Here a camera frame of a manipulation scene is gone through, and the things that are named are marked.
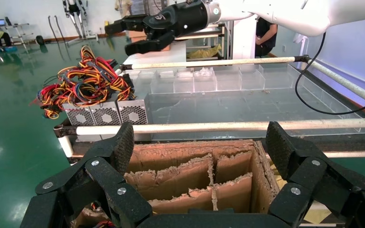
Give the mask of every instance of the cardboard debris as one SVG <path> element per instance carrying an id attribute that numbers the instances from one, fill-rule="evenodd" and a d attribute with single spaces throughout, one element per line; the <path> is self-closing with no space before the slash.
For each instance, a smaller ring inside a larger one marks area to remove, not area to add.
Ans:
<path id="1" fill-rule="evenodd" d="M 135 145 L 128 172 L 163 170 L 179 166 L 192 158 L 211 154 L 213 162 L 219 157 L 231 156 L 254 149 L 253 140 L 200 141 Z"/>
<path id="2" fill-rule="evenodd" d="M 235 213 L 250 211 L 252 174 L 247 173 L 233 181 L 215 184 L 217 208 L 223 210 L 233 208 Z"/>
<path id="3" fill-rule="evenodd" d="M 252 153 L 239 153 L 231 157 L 221 156 L 216 165 L 215 183 L 223 184 L 249 173 Z"/>
<path id="4" fill-rule="evenodd" d="M 212 202 L 212 187 L 199 190 L 189 190 L 188 194 L 172 200 L 150 200 L 149 203 L 153 211 L 158 214 L 182 214 L 188 209 L 197 208 L 203 210 L 213 210 L 216 206 Z"/>
<path id="5" fill-rule="evenodd" d="M 146 200 L 171 200 L 189 189 L 205 189 L 213 184 L 212 156 L 194 158 L 178 167 L 165 170 L 126 173 L 126 182 Z"/>

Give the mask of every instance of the blue wall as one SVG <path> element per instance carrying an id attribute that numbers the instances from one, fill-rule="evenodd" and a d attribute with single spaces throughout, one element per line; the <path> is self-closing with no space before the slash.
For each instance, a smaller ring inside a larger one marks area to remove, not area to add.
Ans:
<path id="1" fill-rule="evenodd" d="M 299 55 L 300 44 L 293 43 L 294 35 L 295 32 L 279 26 L 276 46 L 271 53 L 278 57 Z M 321 38 L 322 36 L 309 39 L 307 54 L 311 57 L 316 54 Z M 365 89 L 365 20 L 329 28 L 324 47 L 317 60 Z M 310 71 L 349 99 L 365 105 L 363 99 L 327 76 L 315 69 Z"/>

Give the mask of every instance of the cable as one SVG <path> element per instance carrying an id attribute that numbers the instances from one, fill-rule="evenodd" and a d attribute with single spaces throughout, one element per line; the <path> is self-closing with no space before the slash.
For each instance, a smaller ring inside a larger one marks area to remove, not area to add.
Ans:
<path id="1" fill-rule="evenodd" d="M 359 109 L 356 109 L 356 110 L 353 110 L 353 111 L 348 111 L 348 112 L 342 112 L 342 113 L 329 113 L 329 112 L 325 112 L 325 111 L 321 111 L 321 110 L 318 110 L 314 107 L 312 107 L 311 105 L 307 104 L 306 101 L 303 100 L 303 98 L 300 97 L 300 94 L 298 93 L 298 83 L 301 79 L 301 77 L 304 75 L 304 73 L 307 71 L 307 69 L 311 66 L 311 64 L 316 60 L 316 58 L 318 57 L 318 55 L 320 54 L 321 50 L 322 50 L 322 47 L 324 45 L 324 41 L 325 41 L 325 35 L 326 35 L 326 32 L 323 34 L 322 36 L 322 41 L 321 41 L 321 45 L 320 45 L 320 48 L 318 49 L 318 52 L 317 54 L 314 56 L 314 58 L 310 61 L 310 63 L 307 65 L 306 68 L 304 68 L 304 70 L 300 73 L 300 75 L 298 76 L 297 78 L 297 81 L 296 81 L 296 84 L 295 84 L 295 92 L 296 92 L 296 96 L 300 99 L 301 102 L 303 102 L 303 104 L 305 104 L 307 107 L 311 108 L 312 110 L 316 111 L 316 112 L 319 112 L 319 113 L 323 113 L 323 114 L 328 114 L 328 115 L 345 115 L 345 114 L 352 114 L 352 113 L 356 113 L 356 112 L 360 112 L 362 110 L 365 110 L 365 106 L 364 107 L 361 107 Z"/>
<path id="2" fill-rule="evenodd" d="M 74 107 L 102 106 L 112 94 L 117 95 L 117 101 L 134 100 L 133 89 L 115 73 L 111 62 L 95 57 L 89 46 L 83 46 L 78 65 L 49 77 L 37 92 L 36 100 L 41 102 L 40 108 L 45 111 L 43 117 L 57 119 L 64 110 L 64 103 Z M 52 80 L 58 82 L 48 85 Z"/>
<path id="3" fill-rule="evenodd" d="M 156 6 L 156 8 L 159 10 L 159 11 L 162 11 L 158 6 L 157 6 L 157 4 L 156 4 L 156 1 L 155 0 L 153 0 L 153 3 L 154 3 L 154 5 Z"/>

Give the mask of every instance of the laptop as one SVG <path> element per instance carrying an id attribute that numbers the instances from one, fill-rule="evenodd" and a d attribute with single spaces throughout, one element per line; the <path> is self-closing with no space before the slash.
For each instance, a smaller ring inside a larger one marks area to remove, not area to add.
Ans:
<path id="1" fill-rule="evenodd" d="M 5 19 L 0 19 L 0 26 L 5 26 Z"/>

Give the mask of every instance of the black robotic finger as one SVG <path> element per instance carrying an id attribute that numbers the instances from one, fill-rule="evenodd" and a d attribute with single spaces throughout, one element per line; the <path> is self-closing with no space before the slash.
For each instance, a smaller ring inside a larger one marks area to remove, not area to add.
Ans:
<path id="1" fill-rule="evenodd" d="M 129 31 L 143 31 L 143 19 L 147 17 L 146 14 L 125 16 L 120 20 L 114 21 L 113 24 L 104 27 L 106 34 L 112 35 L 114 33 L 122 32 L 124 30 Z"/>
<path id="2" fill-rule="evenodd" d="M 171 44 L 174 41 L 174 38 L 174 32 L 170 31 L 157 39 L 141 40 L 132 44 L 128 44 L 125 46 L 125 52 L 130 56 L 136 53 L 144 54 L 150 51 L 161 51 L 167 47 L 167 45 Z"/>

